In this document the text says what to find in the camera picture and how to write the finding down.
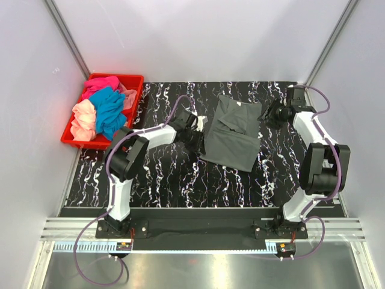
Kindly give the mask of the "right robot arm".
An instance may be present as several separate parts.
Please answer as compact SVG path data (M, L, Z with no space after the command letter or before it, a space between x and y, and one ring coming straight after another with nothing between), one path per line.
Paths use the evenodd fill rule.
M307 145L307 151L300 166L299 189L271 221L256 224L256 238L304 236L311 210L344 189L351 150L334 140L321 125L320 112L306 103L307 88L301 84L288 86L285 99L275 99L260 117L273 129L291 124Z

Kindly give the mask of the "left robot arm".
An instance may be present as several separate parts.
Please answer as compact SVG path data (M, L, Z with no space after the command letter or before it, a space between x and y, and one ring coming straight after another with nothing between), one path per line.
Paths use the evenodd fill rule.
M123 127L105 151L103 161L109 179L109 203L98 221L97 233L124 238L133 233L132 183L144 164L147 151L158 146L183 143L189 151L204 153L204 127L208 118L183 111L165 123L146 129Z

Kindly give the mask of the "grey t shirt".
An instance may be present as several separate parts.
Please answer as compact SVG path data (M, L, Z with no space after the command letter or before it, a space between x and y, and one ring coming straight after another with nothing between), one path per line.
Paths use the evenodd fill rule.
M260 150L260 103L245 103L219 95L214 118L200 158L242 172L251 172Z

